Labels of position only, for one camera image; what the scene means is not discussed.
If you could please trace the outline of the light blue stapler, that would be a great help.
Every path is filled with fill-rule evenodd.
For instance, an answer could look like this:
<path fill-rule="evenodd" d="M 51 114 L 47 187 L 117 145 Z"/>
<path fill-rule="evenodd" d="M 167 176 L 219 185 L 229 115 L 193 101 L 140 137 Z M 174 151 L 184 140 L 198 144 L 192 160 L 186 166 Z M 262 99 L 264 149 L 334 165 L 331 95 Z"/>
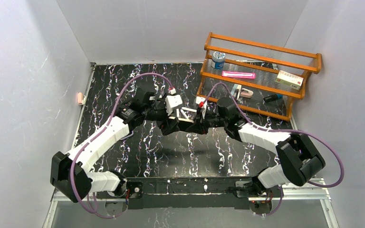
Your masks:
<path fill-rule="evenodd" d="M 241 85 L 234 84 L 234 86 L 231 90 L 231 95 L 234 97 L 235 100 L 239 99 L 240 92 L 241 92 Z"/>

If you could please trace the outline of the white red small box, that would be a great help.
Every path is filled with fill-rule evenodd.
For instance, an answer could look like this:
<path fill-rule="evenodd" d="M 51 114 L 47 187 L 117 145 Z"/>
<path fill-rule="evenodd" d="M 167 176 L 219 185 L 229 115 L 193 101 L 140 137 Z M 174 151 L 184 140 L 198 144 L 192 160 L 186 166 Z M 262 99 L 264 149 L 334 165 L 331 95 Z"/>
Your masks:
<path fill-rule="evenodd" d="M 302 87 L 304 78 L 295 74 L 280 70 L 275 79 L 276 83 L 289 86 L 292 89 L 299 90 Z"/>

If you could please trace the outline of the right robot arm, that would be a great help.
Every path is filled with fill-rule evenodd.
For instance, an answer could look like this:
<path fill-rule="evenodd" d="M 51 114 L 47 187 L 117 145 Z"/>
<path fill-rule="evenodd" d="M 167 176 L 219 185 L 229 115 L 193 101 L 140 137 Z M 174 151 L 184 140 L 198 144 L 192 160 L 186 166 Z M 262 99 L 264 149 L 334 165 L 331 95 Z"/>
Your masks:
<path fill-rule="evenodd" d="M 253 177 L 253 185 L 259 190 L 287 183 L 303 186 L 326 165 L 306 134 L 274 132 L 249 123 L 229 97 L 217 101 L 215 113 L 203 111 L 204 107 L 205 100 L 201 97 L 194 120 L 182 122 L 180 130 L 207 134 L 209 128 L 222 127 L 230 138 L 251 143 L 278 156 L 278 165 L 266 168 Z"/>

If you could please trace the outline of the orange wooden shelf rack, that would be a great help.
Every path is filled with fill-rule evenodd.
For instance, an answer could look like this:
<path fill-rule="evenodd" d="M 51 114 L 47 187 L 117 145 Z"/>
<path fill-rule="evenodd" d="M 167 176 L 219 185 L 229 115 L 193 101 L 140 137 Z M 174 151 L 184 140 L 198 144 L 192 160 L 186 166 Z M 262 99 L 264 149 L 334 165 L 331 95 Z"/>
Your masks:
<path fill-rule="evenodd" d="M 311 74 L 318 74 L 322 68 L 322 54 L 309 53 L 286 47 L 279 47 L 241 38 L 234 38 L 210 32 L 206 38 L 205 60 L 200 70 L 201 82 L 197 96 L 206 97 L 217 82 L 224 82 L 230 93 L 234 84 L 254 92 L 252 98 L 239 97 L 242 109 L 257 114 L 289 121 L 293 104 L 306 95 L 306 83 Z M 226 54 L 222 69 L 211 66 L 214 51 Z M 304 78 L 299 90 L 275 82 L 280 70 Z M 222 77 L 222 71 L 255 73 L 255 79 Z M 272 94 L 283 95 L 282 99 L 265 103 L 263 98 Z"/>

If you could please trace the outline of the phone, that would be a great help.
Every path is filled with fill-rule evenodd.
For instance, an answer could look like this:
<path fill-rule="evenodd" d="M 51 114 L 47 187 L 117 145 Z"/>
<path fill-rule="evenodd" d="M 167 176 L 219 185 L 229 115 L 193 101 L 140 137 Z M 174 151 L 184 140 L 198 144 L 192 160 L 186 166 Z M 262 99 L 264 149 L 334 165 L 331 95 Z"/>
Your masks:
<path fill-rule="evenodd" d="M 169 116 L 169 119 L 178 119 L 181 122 L 194 123 L 195 117 L 196 113 L 187 112 L 182 110 L 181 108 L 177 108 L 173 111 L 172 115 Z"/>

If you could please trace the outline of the pink wall clip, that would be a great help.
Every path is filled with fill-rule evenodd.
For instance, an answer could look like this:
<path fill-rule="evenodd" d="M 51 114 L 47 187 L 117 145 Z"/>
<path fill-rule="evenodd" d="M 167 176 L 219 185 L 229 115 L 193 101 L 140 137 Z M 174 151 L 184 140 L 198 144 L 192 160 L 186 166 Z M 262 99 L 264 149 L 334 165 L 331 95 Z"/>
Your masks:
<path fill-rule="evenodd" d="M 86 96 L 82 92 L 77 94 L 77 103 L 78 105 L 84 105 L 86 103 Z"/>

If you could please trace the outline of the blue white round jar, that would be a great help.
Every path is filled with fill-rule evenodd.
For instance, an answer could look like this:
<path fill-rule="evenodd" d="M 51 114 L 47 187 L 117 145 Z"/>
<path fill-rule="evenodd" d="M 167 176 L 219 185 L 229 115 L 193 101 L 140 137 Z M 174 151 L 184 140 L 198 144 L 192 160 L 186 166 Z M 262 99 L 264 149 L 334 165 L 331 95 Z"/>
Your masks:
<path fill-rule="evenodd" d="M 214 69 L 222 69 L 224 66 L 226 54 L 219 51 L 214 51 L 211 57 L 211 66 Z"/>

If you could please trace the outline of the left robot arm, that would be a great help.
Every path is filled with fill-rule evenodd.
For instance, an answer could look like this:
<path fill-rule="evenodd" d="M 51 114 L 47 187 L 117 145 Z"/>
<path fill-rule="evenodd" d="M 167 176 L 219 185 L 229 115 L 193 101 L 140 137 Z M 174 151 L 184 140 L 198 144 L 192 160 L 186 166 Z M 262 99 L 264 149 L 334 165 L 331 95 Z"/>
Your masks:
<path fill-rule="evenodd" d="M 79 146 L 52 157 L 50 183 L 77 203 L 89 193 L 108 191 L 124 196 L 127 179 L 116 171 L 92 172 L 95 162 L 145 120 L 165 121 L 183 104 L 175 89 L 156 98 L 155 91 L 137 89 L 115 113 Z"/>

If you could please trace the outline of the white pen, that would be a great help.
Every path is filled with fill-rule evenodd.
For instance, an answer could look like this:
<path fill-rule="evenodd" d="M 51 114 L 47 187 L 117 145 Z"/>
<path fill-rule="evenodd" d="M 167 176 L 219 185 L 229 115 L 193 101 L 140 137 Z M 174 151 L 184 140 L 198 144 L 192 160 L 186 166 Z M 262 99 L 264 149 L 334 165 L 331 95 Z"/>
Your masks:
<path fill-rule="evenodd" d="M 187 112 L 197 113 L 196 109 L 191 109 L 191 108 L 187 108 L 187 107 L 182 107 L 181 109 L 184 111 L 187 111 Z"/>

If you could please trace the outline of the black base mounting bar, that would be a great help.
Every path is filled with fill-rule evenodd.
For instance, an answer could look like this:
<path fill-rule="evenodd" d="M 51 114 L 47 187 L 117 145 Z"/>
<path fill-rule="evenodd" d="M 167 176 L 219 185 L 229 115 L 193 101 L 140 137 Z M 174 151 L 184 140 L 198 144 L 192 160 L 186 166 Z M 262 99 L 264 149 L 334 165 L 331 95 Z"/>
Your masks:
<path fill-rule="evenodd" d="M 126 189 L 131 209 L 249 209 L 269 197 L 248 177 L 129 178 Z"/>

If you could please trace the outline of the aluminium frame rail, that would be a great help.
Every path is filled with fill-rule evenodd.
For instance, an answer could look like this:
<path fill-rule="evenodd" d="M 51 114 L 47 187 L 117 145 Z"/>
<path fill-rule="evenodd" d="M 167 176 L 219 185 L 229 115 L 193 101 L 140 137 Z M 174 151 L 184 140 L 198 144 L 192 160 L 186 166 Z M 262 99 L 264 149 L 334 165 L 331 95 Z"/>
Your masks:
<path fill-rule="evenodd" d="M 278 200 L 282 196 L 285 200 L 328 200 L 329 192 L 312 184 L 298 187 L 294 184 L 284 184 L 281 188 L 272 187 L 261 194 L 250 191 L 250 178 L 131 178 L 127 182 L 128 194 L 120 196 L 107 192 L 99 192 L 98 201 L 120 202 L 128 196 L 130 199 L 147 199 L 149 197 L 214 197 L 235 196 L 239 199 Z"/>

